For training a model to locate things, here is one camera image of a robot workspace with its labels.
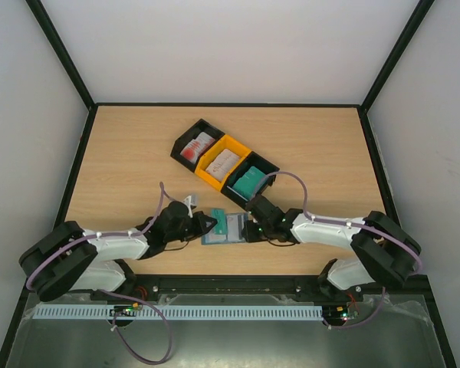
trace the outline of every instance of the black frame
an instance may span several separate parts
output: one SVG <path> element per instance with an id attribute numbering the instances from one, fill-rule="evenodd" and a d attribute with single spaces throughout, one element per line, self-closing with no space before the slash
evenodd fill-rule
<path id="1" fill-rule="evenodd" d="M 84 132 L 80 139 L 80 144 L 77 149 L 77 154 L 68 177 L 67 185 L 61 200 L 57 218 L 54 226 L 59 225 L 65 220 L 68 207 L 70 205 L 71 196 L 73 195 L 75 183 L 80 171 L 81 163 L 84 158 L 85 149 L 87 148 L 90 132 L 94 124 L 97 108 L 99 106 L 171 106 L 171 107 L 344 107 L 356 108 L 360 118 L 361 127 L 365 136 L 366 145 L 368 147 L 370 158 L 373 164 L 373 169 L 378 182 L 380 195 L 382 196 L 383 205 L 386 214 L 399 223 L 395 204 L 393 202 L 392 193 L 390 192 L 389 183 L 386 179 L 386 174 L 383 169 L 383 164 L 380 159 L 378 147 L 375 137 L 368 120 L 368 111 L 373 105 L 373 102 L 378 97 L 383 85 L 386 83 L 397 62 L 401 58 L 404 50 L 407 48 L 416 30 L 421 25 L 422 20 L 431 8 L 434 0 L 419 0 L 414 12 L 409 21 L 404 27 L 401 35 L 395 43 L 389 57 L 376 77 L 370 91 L 368 92 L 364 102 L 361 105 L 357 104 L 328 104 L 328 103 L 95 103 L 92 99 L 85 83 L 83 82 L 77 68 L 74 65 L 70 55 L 67 52 L 60 35 L 57 33 L 51 19 L 48 16 L 41 0 L 25 0 L 32 13 L 36 17 L 38 24 L 44 31 L 45 36 L 51 43 L 52 48 L 56 52 L 60 62 L 63 64 L 68 76 L 73 85 L 77 89 L 85 106 L 89 110 L 87 121 L 85 123 Z M 222 289 L 229 289 L 231 293 L 242 292 L 246 294 L 289 294 L 295 296 L 298 300 L 314 301 L 317 304 L 328 305 L 330 302 L 317 299 L 317 295 L 312 292 L 307 292 L 307 285 L 314 284 L 317 281 L 317 276 L 170 276 L 170 275 L 140 275 L 140 280 L 147 286 L 157 286 L 160 291 L 172 290 L 173 288 L 187 293 L 204 293 L 204 294 L 223 294 Z M 379 294 L 381 287 L 378 284 L 369 284 L 363 287 L 363 292 L 366 294 Z M 442 355 L 445 359 L 445 364 L 448 368 L 456 367 L 455 358 L 449 346 L 449 341 L 446 336 L 439 311 L 436 306 L 435 298 L 432 294 L 432 289 L 427 276 L 418 275 L 411 277 L 406 286 L 401 291 L 392 291 L 391 294 L 421 294 L 425 298 L 429 315 L 435 325 L 435 332 L 442 349 Z M 10 354 L 12 343 L 21 321 L 21 316 L 24 312 L 25 303 L 27 300 L 28 291 L 22 290 L 18 300 L 15 312 L 12 316 L 2 349 L 0 351 L 0 367 L 5 367 L 8 356 Z"/>

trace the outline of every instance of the wooden surface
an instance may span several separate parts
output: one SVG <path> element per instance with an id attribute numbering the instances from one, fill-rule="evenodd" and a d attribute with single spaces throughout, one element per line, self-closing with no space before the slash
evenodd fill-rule
<path id="1" fill-rule="evenodd" d="M 199 195 L 199 209 L 242 210 L 170 157 L 174 140 L 199 118 L 299 175 L 308 208 L 319 215 L 359 217 L 383 211 L 356 109 L 273 107 L 99 107 L 67 219 L 83 228 L 123 230 L 155 211 L 160 180 L 177 199 Z M 265 195 L 284 211 L 303 192 L 279 176 Z M 170 244 L 176 248 L 180 243 Z M 128 261 L 139 274 L 318 274 L 339 248 L 268 243 L 201 245 Z"/>

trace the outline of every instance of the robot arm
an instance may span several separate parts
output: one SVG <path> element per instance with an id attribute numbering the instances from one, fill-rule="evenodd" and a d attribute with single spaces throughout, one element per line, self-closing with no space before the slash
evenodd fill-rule
<path id="1" fill-rule="evenodd" d="M 262 195 L 255 196 L 246 210 L 254 217 L 245 223 L 243 230 L 248 242 L 323 243 L 356 253 L 353 258 L 330 261 L 320 274 L 320 291 L 329 297 L 334 297 L 338 290 L 370 282 L 401 288 L 412 273 L 416 260 L 408 252 L 365 228 L 377 229 L 397 239 L 416 255 L 421 252 L 419 244 L 381 212 L 373 211 L 366 218 L 331 218 L 308 213 L 310 220 L 301 209 L 282 212 Z"/>
<path id="2" fill-rule="evenodd" d="M 215 218 L 203 212 L 192 213 L 189 204 L 177 201 L 162 210 L 143 233 L 150 220 L 152 217 L 127 232 L 105 233 L 82 229 L 74 221 L 64 222 L 29 248 L 19 264 L 29 278 L 52 254 L 76 239 L 86 238 L 49 261 L 35 276 L 32 289 L 41 301 L 54 300 L 73 290 L 103 289 L 126 294 L 135 276 L 121 259 L 151 258 L 164 251 L 167 243 L 189 242 L 216 225 Z"/>

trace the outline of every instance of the purple cable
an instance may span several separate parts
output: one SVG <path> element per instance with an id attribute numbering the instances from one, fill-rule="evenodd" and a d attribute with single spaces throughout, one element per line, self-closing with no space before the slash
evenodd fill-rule
<path id="1" fill-rule="evenodd" d="M 326 320 L 323 320 L 323 322 L 327 327 L 329 327 L 332 330 L 348 330 L 350 328 L 363 326 L 367 324 L 368 322 L 370 322 L 380 312 L 383 306 L 383 302 L 385 301 L 385 295 L 386 295 L 386 290 L 385 288 L 382 288 L 382 296 L 380 297 L 380 301 L 378 302 L 375 310 L 372 312 L 370 316 L 358 322 L 357 324 L 348 324 L 346 326 L 330 326 Z"/>
<path id="2" fill-rule="evenodd" d="M 300 184 L 301 187 L 304 189 L 304 204 L 303 204 L 303 212 L 304 216 L 309 219 L 312 222 L 320 222 L 322 224 L 329 224 L 329 225 L 339 225 L 339 226 L 348 226 L 348 222 L 345 221 L 337 221 L 337 220 L 331 220 L 329 218 L 321 218 L 315 216 L 315 218 L 312 218 L 310 216 L 310 213 L 307 211 L 307 200 L 308 200 L 308 191 L 307 191 L 307 186 L 305 185 L 304 181 L 300 179 L 299 176 L 293 174 L 292 172 L 288 171 L 275 171 L 275 172 L 270 172 L 269 174 L 266 174 L 265 176 L 262 177 L 262 179 L 259 181 L 259 183 L 255 186 L 254 192 L 252 193 L 251 199 L 255 197 L 255 193 L 258 191 L 259 188 L 261 188 L 261 185 L 264 183 L 264 181 L 269 177 L 277 174 L 283 174 L 283 175 L 288 175 L 291 176 L 292 178 L 295 178 Z M 410 254 L 411 257 L 414 258 L 416 261 L 417 267 L 416 270 L 411 273 L 413 274 L 418 274 L 422 271 L 422 261 L 421 258 L 407 245 L 402 243 L 401 241 L 395 239 L 393 236 L 382 232 L 381 230 L 378 230 L 377 228 L 374 228 L 373 226 L 368 226 L 364 224 L 357 224 L 355 222 L 351 222 L 350 226 L 353 226 L 355 228 L 361 228 L 363 230 L 367 230 L 368 232 L 372 232 L 373 234 L 377 234 L 378 236 L 382 236 L 384 239 L 391 241 L 395 245 L 399 246 L 402 248 L 404 251 Z"/>
<path id="3" fill-rule="evenodd" d="M 163 191 L 163 195 L 164 195 L 169 201 L 177 202 L 177 199 L 175 199 L 174 197 L 171 197 L 165 190 Z"/>
<path id="4" fill-rule="evenodd" d="M 141 299 L 138 299 L 137 297 L 128 297 L 126 295 L 121 295 L 121 294 L 116 294 L 116 293 L 112 293 L 110 291 L 105 291 L 105 290 L 99 290 L 99 291 L 102 291 L 103 293 L 107 294 L 107 295 L 110 295 L 111 297 L 119 297 L 121 299 L 126 299 L 127 301 L 135 301 L 137 303 L 140 303 L 140 304 L 143 304 L 143 305 L 146 305 L 147 307 L 150 307 L 153 309 L 153 311 L 155 313 L 157 313 L 160 318 L 162 318 L 162 321 L 163 323 L 166 325 L 166 329 L 167 329 L 167 332 L 169 333 L 169 346 L 167 347 L 167 351 L 166 351 L 166 354 L 163 356 L 163 358 L 161 360 L 148 360 L 146 358 L 143 358 L 142 356 L 140 356 L 136 351 L 133 350 L 133 348 L 128 344 L 128 342 L 126 341 L 126 339 L 124 338 L 124 336 L 121 334 L 120 332 L 120 329 L 118 326 L 116 326 L 116 319 L 119 317 L 119 315 L 122 313 L 122 312 L 118 312 L 116 314 L 114 314 L 114 317 L 113 317 L 113 329 L 114 331 L 116 331 L 117 333 L 117 336 L 120 337 L 121 341 L 123 342 L 123 345 L 126 347 L 126 349 L 128 350 L 128 352 L 137 360 L 139 360 L 141 363 L 144 363 L 144 364 L 147 364 L 149 366 L 156 366 L 158 364 L 162 364 L 162 363 L 165 363 L 167 360 L 170 359 L 170 354 L 172 352 L 172 347 L 173 347 L 173 343 L 174 343 L 174 334 L 172 332 L 172 329 L 170 328 L 170 324 L 169 324 L 169 321 L 166 319 L 166 317 L 163 315 L 163 313 L 158 309 L 156 308 L 153 304 L 151 304 L 150 302 L 148 301 L 142 301 Z"/>
<path id="5" fill-rule="evenodd" d="M 148 232 L 148 230 L 152 227 L 153 223 L 155 222 L 156 218 L 159 216 L 160 212 L 162 211 L 162 204 L 163 204 L 163 196 L 164 193 L 166 194 L 166 191 L 163 186 L 163 182 L 160 182 L 160 199 L 159 199 L 159 204 L 156 208 L 155 215 L 153 215 L 152 219 L 146 224 L 145 228 L 141 232 L 134 232 L 133 234 L 129 235 L 127 232 L 104 232 L 102 233 L 101 237 L 106 238 L 110 236 L 140 236 Z M 34 291 L 32 287 L 32 283 L 34 282 L 35 278 L 43 271 L 54 259 L 58 258 L 60 255 L 68 251 L 69 249 L 72 249 L 75 245 L 80 244 L 81 242 L 85 242 L 86 240 L 91 240 L 97 238 L 97 235 L 86 235 L 83 236 L 82 238 L 73 240 L 66 244 L 65 246 L 59 248 L 55 253 L 50 255 L 46 260 L 44 260 L 43 263 L 41 263 L 38 268 L 32 272 L 31 276 L 27 279 L 27 282 L 25 283 L 25 286 L 28 290 Z"/>

